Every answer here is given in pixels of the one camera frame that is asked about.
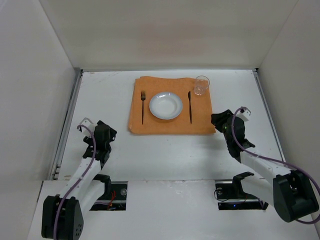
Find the clear plastic plate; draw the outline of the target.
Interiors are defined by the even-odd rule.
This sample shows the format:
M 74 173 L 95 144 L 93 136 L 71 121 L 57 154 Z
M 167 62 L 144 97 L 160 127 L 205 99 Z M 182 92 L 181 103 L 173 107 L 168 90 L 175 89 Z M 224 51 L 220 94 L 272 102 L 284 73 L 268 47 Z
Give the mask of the clear plastic plate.
M 181 98 L 173 92 L 159 92 L 149 102 L 149 110 L 160 120 L 172 120 L 183 110 Z

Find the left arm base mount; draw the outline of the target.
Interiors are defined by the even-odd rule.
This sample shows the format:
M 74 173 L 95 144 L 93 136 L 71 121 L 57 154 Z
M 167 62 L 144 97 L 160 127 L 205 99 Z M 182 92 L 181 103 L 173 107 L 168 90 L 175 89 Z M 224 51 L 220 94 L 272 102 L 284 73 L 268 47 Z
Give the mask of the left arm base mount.
M 128 182 L 112 182 L 110 191 L 94 203 L 91 211 L 125 211 L 127 207 Z

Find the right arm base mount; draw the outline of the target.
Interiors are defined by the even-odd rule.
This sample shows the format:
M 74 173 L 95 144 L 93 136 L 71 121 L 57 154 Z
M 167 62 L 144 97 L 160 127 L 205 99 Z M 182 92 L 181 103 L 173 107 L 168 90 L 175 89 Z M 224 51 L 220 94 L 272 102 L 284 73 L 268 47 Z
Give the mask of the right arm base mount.
M 256 196 L 243 193 L 231 180 L 215 182 L 214 198 L 220 211 L 259 210 L 265 211 L 269 204 Z

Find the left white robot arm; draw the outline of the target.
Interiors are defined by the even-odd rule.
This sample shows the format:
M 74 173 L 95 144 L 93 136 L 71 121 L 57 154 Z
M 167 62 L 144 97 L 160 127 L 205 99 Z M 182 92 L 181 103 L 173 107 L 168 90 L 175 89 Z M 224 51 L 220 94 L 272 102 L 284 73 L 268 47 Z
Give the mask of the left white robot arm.
M 77 129 L 85 135 L 87 148 L 65 187 L 43 202 L 41 236 L 45 239 L 78 240 L 86 213 L 98 198 L 111 191 L 110 177 L 100 172 L 110 157 L 117 131 L 101 120 L 93 123 L 87 117 Z

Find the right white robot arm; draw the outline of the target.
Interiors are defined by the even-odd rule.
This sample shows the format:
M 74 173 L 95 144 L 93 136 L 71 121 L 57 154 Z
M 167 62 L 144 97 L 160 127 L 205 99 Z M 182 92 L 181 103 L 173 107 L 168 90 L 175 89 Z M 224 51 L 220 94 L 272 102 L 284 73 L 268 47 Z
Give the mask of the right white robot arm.
M 314 193 L 320 187 L 303 169 L 249 150 L 255 147 L 245 137 L 245 122 L 250 116 L 251 111 L 246 107 L 238 108 L 235 113 L 228 109 L 211 115 L 211 123 L 223 134 L 231 157 L 250 168 L 235 175 L 226 187 L 218 186 L 216 199 L 244 202 L 247 197 L 254 197 L 263 209 L 273 206 L 283 221 L 303 223 L 302 217 L 320 209 Z

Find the orange cloth napkin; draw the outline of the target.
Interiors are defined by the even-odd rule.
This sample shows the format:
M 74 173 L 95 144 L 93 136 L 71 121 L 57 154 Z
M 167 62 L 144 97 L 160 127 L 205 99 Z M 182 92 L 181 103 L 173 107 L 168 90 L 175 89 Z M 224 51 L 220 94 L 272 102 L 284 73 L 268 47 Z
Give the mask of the orange cloth napkin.
M 195 79 L 160 78 L 142 76 L 135 80 L 128 129 L 136 135 L 209 135 L 216 129 L 211 124 L 212 101 L 210 90 L 203 95 L 194 93 Z M 144 123 L 142 124 L 141 92 L 146 92 L 144 101 Z M 191 91 L 192 124 L 189 115 L 188 92 Z M 171 92 L 180 97 L 183 109 L 171 120 L 162 120 L 152 115 L 149 109 L 151 98 L 161 92 Z

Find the black plastic knife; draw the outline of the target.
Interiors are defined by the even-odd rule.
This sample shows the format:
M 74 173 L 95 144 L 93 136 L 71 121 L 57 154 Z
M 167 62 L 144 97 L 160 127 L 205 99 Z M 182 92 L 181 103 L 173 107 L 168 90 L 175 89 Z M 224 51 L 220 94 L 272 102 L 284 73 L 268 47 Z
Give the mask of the black plastic knife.
M 190 124 L 192 124 L 193 118 L 192 118 L 191 91 L 189 91 L 187 95 L 188 95 L 188 102 L 189 102 L 189 120 L 190 120 Z

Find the black plastic fork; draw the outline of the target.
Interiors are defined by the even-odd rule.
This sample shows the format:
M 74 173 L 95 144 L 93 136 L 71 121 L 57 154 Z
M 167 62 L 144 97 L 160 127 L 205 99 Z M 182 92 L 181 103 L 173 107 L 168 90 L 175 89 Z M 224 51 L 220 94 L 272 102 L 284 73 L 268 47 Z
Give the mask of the black plastic fork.
M 146 91 L 142 90 L 140 99 L 142 101 L 142 107 L 141 107 L 141 123 L 144 124 L 144 101 L 146 100 Z

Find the clear plastic cup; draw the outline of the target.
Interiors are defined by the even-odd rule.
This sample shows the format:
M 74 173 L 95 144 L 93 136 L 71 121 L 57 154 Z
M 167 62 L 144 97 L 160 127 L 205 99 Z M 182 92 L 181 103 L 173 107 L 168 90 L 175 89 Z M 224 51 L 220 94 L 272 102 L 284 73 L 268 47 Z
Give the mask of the clear plastic cup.
M 209 78 L 204 75 L 199 75 L 195 78 L 193 91 L 196 95 L 201 96 L 206 92 L 209 86 L 210 86 Z

